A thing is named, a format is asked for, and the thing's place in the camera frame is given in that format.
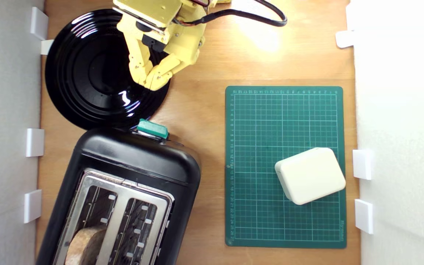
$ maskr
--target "white bracket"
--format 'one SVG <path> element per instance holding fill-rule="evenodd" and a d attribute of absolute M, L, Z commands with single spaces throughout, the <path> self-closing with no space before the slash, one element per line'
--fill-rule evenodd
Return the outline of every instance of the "white bracket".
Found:
<path fill-rule="evenodd" d="M 374 213 L 372 203 L 360 199 L 354 200 L 356 227 L 364 232 L 374 234 Z"/>
<path fill-rule="evenodd" d="M 24 195 L 24 223 L 30 223 L 42 215 L 42 190 Z"/>
<path fill-rule="evenodd" d="M 353 150 L 354 177 L 371 180 L 373 170 L 374 153 L 371 150 Z"/>
<path fill-rule="evenodd" d="M 346 6 L 347 30 L 339 31 L 335 34 L 336 45 L 341 49 L 354 45 L 354 30 L 356 28 L 356 21 L 355 3 L 349 3 Z"/>
<path fill-rule="evenodd" d="M 50 47 L 52 47 L 53 40 L 42 40 L 42 45 L 40 47 L 41 55 L 49 55 Z"/>
<path fill-rule="evenodd" d="M 32 7 L 31 33 L 42 41 L 40 45 L 40 54 L 48 55 L 53 40 L 47 40 L 49 31 L 49 17 L 37 7 Z"/>
<path fill-rule="evenodd" d="M 27 129 L 25 156 L 30 158 L 44 153 L 45 130 Z"/>
<path fill-rule="evenodd" d="M 37 7 L 32 7 L 31 33 L 40 40 L 47 40 L 49 17 Z"/>

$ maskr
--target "green cutting mat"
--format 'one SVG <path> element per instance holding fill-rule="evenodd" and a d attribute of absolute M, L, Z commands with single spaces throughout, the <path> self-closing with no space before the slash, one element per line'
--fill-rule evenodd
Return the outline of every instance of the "green cutting mat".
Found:
<path fill-rule="evenodd" d="M 345 248 L 345 190 L 298 206 L 274 171 L 329 147 L 345 173 L 342 88 L 227 87 L 226 121 L 227 245 Z"/>

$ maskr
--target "toaster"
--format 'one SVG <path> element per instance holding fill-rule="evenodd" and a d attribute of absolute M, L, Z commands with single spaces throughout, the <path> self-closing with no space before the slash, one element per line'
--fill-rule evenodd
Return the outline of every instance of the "toaster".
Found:
<path fill-rule="evenodd" d="M 77 142 L 36 265 L 173 265 L 200 181 L 197 154 L 141 120 Z"/>

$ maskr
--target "wooden table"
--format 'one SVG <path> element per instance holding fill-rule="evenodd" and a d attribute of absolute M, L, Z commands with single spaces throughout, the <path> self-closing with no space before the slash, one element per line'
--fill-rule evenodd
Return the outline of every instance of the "wooden table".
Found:
<path fill-rule="evenodd" d="M 253 10 L 251 0 L 232 7 Z M 198 264 L 359 264 L 360 232 L 354 225 L 358 182 L 352 177 L 356 148 L 352 49 L 335 45 L 335 32 L 346 29 L 348 0 L 272 0 L 289 17 L 284 28 L 238 17 L 207 25 L 206 42 L 194 66 L 173 77 L 170 92 L 152 121 L 168 126 L 179 141 L 198 151 L 202 181 L 182 243 L 178 265 Z M 110 8 L 111 0 L 46 0 L 49 38 L 85 12 Z M 242 248 L 225 245 L 224 165 L 225 88 L 229 85 L 339 85 L 344 89 L 348 247 L 344 250 Z M 42 87 L 45 155 L 40 159 L 42 217 L 37 250 L 45 233 L 72 149 L 84 130 L 64 119 Z"/>

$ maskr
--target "white wall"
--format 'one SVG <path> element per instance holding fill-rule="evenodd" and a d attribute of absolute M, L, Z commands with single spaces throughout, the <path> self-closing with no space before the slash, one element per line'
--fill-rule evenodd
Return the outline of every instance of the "white wall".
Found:
<path fill-rule="evenodd" d="M 25 130 L 40 124 L 40 41 L 31 7 L 0 0 L 0 265 L 34 263 L 35 222 L 23 224 L 24 194 L 37 188 L 37 158 L 25 157 Z"/>
<path fill-rule="evenodd" d="M 360 181 L 375 218 L 362 265 L 424 265 L 424 1 L 353 3 L 358 148 L 375 152 Z"/>

